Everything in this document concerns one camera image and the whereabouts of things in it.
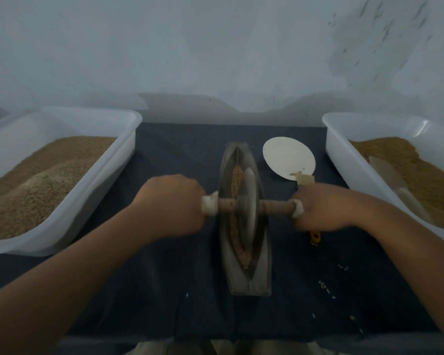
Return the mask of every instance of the brown powder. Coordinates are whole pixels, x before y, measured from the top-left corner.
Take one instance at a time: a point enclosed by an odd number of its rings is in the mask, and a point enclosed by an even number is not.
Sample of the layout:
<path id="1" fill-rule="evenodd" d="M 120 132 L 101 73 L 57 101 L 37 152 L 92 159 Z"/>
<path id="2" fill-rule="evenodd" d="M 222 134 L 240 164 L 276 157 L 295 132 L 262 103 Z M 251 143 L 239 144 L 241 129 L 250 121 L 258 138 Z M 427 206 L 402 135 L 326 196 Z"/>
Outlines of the brown powder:
<path id="1" fill-rule="evenodd" d="M 389 162 L 435 224 L 444 229 L 444 171 L 423 161 L 415 147 L 402 138 L 387 137 L 350 143 L 367 161 L 369 156 L 374 156 Z"/>
<path id="2" fill-rule="evenodd" d="M 0 177 L 0 239 L 21 235 L 48 218 L 114 141 L 61 138 Z"/>
<path id="3" fill-rule="evenodd" d="M 235 166 L 232 171 L 231 195 L 232 198 L 237 199 L 239 196 L 240 185 L 242 184 L 243 171 L 240 166 Z M 237 215 L 230 215 L 230 238 L 233 249 L 240 264 L 244 270 L 248 270 L 251 262 L 251 253 L 243 249 L 240 239 L 239 220 Z"/>

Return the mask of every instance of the white tape on handle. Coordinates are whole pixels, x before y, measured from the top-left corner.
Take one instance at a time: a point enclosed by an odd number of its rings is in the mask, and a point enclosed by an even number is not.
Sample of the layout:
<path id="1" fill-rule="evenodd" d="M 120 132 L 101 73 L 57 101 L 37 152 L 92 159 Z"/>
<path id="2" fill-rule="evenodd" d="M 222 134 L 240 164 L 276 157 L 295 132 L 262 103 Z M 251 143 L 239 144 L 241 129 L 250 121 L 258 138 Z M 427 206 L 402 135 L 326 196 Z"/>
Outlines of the white tape on handle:
<path id="1" fill-rule="evenodd" d="M 217 215 L 219 213 L 219 192 L 204 195 L 201 199 L 202 214 Z"/>
<path id="2" fill-rule="evenodd" d="M 293 218 L 300 217 L 304 213 L 304 207 L 299 199 L 291 199 L 291 201 L 296 203 L 296 209 L 293 212 Z"/>

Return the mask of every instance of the white wall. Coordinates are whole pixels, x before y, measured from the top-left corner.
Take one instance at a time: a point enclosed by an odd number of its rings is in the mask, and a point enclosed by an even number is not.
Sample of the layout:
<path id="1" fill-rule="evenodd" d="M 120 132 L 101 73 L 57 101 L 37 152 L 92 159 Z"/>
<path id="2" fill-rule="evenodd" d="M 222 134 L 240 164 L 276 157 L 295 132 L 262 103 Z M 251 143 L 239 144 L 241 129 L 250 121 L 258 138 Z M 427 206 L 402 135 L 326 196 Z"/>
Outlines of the white wall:
<path id="1" fill-rule="evenodd" d="M 444 0 L 0 0 L 0 116 L 39 105 L 444 124 Z"/>

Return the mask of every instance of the person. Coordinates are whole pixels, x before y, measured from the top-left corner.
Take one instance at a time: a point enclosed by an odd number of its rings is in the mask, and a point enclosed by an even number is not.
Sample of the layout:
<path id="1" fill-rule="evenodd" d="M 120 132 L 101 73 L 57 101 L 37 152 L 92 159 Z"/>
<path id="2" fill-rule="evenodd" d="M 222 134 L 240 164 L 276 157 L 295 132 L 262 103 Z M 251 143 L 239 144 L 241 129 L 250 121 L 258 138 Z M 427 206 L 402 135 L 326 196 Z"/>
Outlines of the person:
<path id="1" fill-rule="evenodd" d="M 0 354 L 49 352 L 125 260 L 157 239 L 203 227 L 203 195 L 182 175 L 151 178 L 128 207 L 0 289 Z M 355 226 L 375 237 L 444 333 L 444 240 L 396 207 L 345 188 L 306 185 L 294 197 L 305 209 L 296 229 Z"/>

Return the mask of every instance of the person's left hand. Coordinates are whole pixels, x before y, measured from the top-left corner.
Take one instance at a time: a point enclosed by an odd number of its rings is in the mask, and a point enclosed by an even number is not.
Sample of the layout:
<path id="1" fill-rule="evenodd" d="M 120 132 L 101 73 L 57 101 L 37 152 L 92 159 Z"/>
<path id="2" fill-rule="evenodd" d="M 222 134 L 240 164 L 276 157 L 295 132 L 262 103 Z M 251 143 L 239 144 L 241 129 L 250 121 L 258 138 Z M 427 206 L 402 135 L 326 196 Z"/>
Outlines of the person's left hand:
<path id="1" fill-rule="evenodd" d="M 205 215 L 201 210 L 204 188 L 181 174 L 150 178 L 138 191 L 129 208 L 142 217 L 148 216 L 157 237 L 182 236 L 201 230 Z"/>

